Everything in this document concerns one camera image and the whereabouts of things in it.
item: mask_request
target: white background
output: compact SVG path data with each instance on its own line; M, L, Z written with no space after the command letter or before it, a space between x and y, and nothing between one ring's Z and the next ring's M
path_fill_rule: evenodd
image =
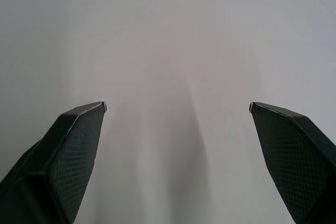
M336 0L0 0L0 178L105 100L76 223L293 223L251 101L336 140Z

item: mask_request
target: white surface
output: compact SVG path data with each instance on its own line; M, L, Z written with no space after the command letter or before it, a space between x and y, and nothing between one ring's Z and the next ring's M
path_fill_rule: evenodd
M250 101L336 140L335 0L0 0L0 176L105 100L76 223L293 223Z

